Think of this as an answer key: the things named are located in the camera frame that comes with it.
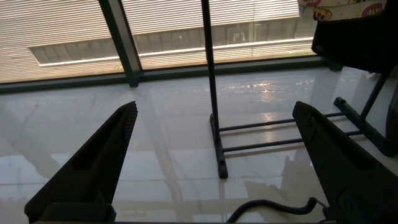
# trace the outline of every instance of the black cable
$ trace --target black cable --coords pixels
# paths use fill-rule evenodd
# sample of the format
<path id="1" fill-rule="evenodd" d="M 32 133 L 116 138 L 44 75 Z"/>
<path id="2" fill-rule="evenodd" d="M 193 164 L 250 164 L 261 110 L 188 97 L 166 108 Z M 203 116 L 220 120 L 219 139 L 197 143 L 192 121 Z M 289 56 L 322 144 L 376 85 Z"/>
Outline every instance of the black cable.
<path id="1" fill-rule="evenodd" d="M 246 210 L 258 206 L 267 206 L 273 209 L 276 209 L 281 212 L 287 212 L 290 214 L 295 214 L 295 215 L 305 215 L 310 212 L 312 212 L 313 208 L 315 208 L 315 205 L 319 203 L 321 206 L 324 208 L 327 208 L 327 206 L 323 203 L 321 203 L 318 199 L 315 197 L 310 197 L 307 204 L 304 207 L 301 208 L 295 208 L 295 207 L 289 207 L 286 205 L 281 205 L 279 203 L 266 200 L 266 199 L 259 199 L 259 200 L 252 200 L 249 202 L 244 203 L 243 205 L 239 206 L 238 209 L 235 210 L 234 213 L 230 216 L 230 218 L 227 220 L 227 223 L 233 223 L 238 220 L 238 218 L 243 215 Z"/>

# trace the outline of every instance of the cartoon print fabric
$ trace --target cartoon print fabric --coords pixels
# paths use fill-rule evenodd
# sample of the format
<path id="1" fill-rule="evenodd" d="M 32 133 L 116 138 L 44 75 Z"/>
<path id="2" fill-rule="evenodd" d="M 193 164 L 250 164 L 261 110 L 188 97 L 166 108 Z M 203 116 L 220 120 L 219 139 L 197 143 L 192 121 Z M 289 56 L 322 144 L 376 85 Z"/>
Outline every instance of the cartoon print fabric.
<path id="1" fill-rule="evenodd" d="M 297 1 L 300 17 L 304 19 L 315 19 L 316 21 L 335 21 L 341 19 L 376 16 L 384 10 L 387 2 L 387 0 Z"/>

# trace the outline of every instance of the white marble floor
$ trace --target white marble floor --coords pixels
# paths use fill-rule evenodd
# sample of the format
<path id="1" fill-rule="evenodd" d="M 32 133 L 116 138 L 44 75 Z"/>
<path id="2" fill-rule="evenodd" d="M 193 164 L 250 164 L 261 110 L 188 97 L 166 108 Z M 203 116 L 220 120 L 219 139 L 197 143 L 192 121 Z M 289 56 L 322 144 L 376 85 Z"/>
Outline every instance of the white marble floor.
<path id="1" fill-rule="evenodd" d="M 361 110 L 377 77 L 345 68 L 248 73 L 217 78 L 223 126 L 291 118 L 297 100 L 321 112 L 337 112 L 342 96 Z M 368 121 L 384 134 L 396 85 L 388 80 Z M 225 222 L 240 204 L 267 198 L 302 206 L 325 195 L 303 144 L 229 153 L 229 179 L 220 180 L 211 140 L 208 79 L 187 78 L 0 96 L 0 217 L 27 223 L 25 203 L 119 106 L 136 101 L 139 116 L 114 196 L 119 221 Z M 342 118 L 335 123 L 355 130 Z M 225 147 L 298 138 L 294 124 L 223 133 Z M 384 157 L 363 136 L 357 142 L 398 174 L 397 158 Z M 241 222 L 317 222 L 265 208 Z"/>

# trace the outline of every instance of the black metal rack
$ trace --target black metal rack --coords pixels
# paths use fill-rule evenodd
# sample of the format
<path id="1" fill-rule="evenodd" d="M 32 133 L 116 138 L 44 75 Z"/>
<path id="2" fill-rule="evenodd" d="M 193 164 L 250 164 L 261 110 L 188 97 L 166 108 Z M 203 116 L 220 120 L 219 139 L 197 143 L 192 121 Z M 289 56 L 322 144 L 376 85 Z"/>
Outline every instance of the black metal rack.
<path id="1" fill-rule="evenodd" d="M 259 147 L 267 146 L 279 146 L 284 144 L 292 144 L 296 142 L 302 142 L 303 139 L 289 139 L 284 141 L 274 141 L 265 142 L 261 144 L 252 144 L 246 146 L 228 147 L 224 148 L 220 138 L 221 131 L 231 131 L 238 129 L 254 128 L 260 126 L 267 126 L 273 124 L 284 124 L 294 122 L 294 119 L 284 119 L 279 121 L 269 121 L 264 123 L 247 124 L 240 126 L 231 126 L 220 128 L 218 120 L 218 104 L 217 104 L 217 93 L 216 93 L 216 77 L 215 77 L 215 63 L 213 56 L 213 42 L 211 35 L 211 21 L 210 21 L 210 4 L 209 0 L 201 0 L 202 14 L 203 14 L 203 26 L 205 31 L 205 49 L 206 49 L 206 59 L 209 73 L 210 81 L 210 96 L 211 96 L 211 109 L 212 114 L 210 115 L 211 130 L 213 133 L 213 141 L 216 150 L 217 166 L 218 166 L 218 176 L 221 179 L 228 178 L 228 170 L 225 162 L 225 152 L 240 151 L 245 149 L 254 149 Z M 366 122 L 366 117 L 372 108 L 381 88 L 386 82 L 388 74 L 382 74 L 377 81 L 368 101 L 365 104 L 361 114 L 358 114 L 352 107 L 350 107 L 347 102 L 337 97 L 334 105 L 341 111 L 339 113 L 325 114 L 326 117 L 331 118 L 335 116 L 346 116 L 358 129 L 359 131 L 352 131 L 346 133 L 349 136 L 363 134 L 365 135 L 385 156 L 394 156 L 394 148 L 388 144 L 386 139 L 381 135 L 376 129 L 374 129 L 368 122 Z"/>

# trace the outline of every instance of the stand foot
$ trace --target stand foot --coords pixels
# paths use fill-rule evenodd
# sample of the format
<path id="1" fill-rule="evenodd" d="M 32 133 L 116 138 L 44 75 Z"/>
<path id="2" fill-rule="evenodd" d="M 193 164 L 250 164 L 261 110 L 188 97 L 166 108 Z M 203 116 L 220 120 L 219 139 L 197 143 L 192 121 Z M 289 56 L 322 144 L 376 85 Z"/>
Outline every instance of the stand foot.
<path id="1" fill-rule="evenodd" d="M 218 167 L 218 177 L 221 179 L 228 178 L 228 169 L 226 168 L 225 156 L 223 152 L 223 145 L 221 143 L 221 138 L 216 138 L 215 129 L 213 123 L 213 115 L 210 115 L 211 133 L 213 135 L 214 147 L 216 149 L 217 167 Z"/>
<path id="2" fill-rule="evenodd" d="M 385 137 L 372 127 L 365 119 L 350 107 L 341 97 L 337 97 L 333 103 L 341 112 L 346 113 L 347 118 L 385 155 L 392 157 L 396 150 L 388 144 Z"/>

